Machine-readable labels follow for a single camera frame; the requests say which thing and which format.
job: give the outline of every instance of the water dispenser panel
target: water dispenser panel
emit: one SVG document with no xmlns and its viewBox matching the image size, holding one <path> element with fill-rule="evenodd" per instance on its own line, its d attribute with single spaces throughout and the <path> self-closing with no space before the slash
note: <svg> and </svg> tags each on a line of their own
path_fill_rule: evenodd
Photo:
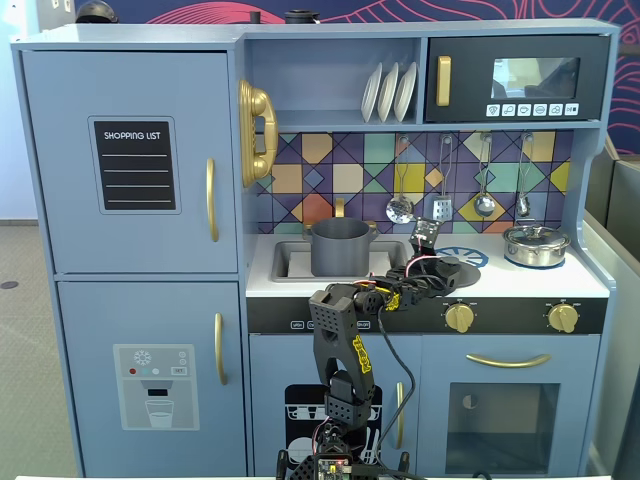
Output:
<svg viewBox="0 0 640 480">
<path fill-rule="evenodd" d="M 125 430 L 199 430 L 193 345 L 114 345 Z"/>
</svg>

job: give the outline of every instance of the stove knob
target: stove knob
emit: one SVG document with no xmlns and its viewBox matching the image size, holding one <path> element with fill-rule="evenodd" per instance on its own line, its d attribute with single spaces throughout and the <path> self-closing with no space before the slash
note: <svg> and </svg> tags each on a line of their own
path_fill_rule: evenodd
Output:
<svg viewBox="0 0 640 480">
<path fill-rule="evenodd" d="M 578 312 L 571 305 L 561 303 L 549 310 L 549 324 L 559 332 L 571 333 L 578 323 Z"/>
<path fill-rule="evenodd" d="M 451 305 L 445 313 L 447 325 L 460 333 L 465 333 L 473 323 L 473 310 L 469 305 L 456 303 Z"/>
</svg>

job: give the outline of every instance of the silver pot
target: silver pot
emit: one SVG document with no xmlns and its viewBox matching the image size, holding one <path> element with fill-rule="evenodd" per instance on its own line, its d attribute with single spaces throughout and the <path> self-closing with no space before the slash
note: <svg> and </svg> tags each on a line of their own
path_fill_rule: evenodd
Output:
<svg viewBox="0 0 640 480">
<path fill-rule="evenodd" d="M 311 273 L 316 277 L 362 277 L 369 273 L 369 244 L 378 236 L 375 225 L 333 217 L 305 231 L 311 241 Z"/>
<path fill-rule="evenodd" d="M 511 227 L 502 234 L 507 260 L 530 268 L 559 266 L 571 243 L 568 235 L 550 227 L 524 225 Z"/>
</svg>

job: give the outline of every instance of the toy kitchen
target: toy kitchen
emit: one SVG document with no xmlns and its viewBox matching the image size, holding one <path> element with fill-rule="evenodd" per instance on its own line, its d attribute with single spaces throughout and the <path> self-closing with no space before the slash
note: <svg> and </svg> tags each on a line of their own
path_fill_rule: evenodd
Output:
<svg viewBox="0 0 640 480">
<path fill-rule="evenodd" d="M 280 450 L 296 470 L 330 414 L 310 298 L 347 284 L 388 300 L 351 325 L 375 381 L 363 464 L 583 475 L 615 283 L 582 219 L 618 33 L 68 25 L 14 43 L 79 474 L 273 476 Z"/>
</svg>

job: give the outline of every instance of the floor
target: floor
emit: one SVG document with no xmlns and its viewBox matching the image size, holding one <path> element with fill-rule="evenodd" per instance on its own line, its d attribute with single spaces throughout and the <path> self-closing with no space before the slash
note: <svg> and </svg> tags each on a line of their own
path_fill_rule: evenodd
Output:
<svg viewBox="0 0 640 480">
<path fill-rule="evenodd" d="M 0 227 L 0 480 L 76 476 L 38 227 Z"/>
</svg>

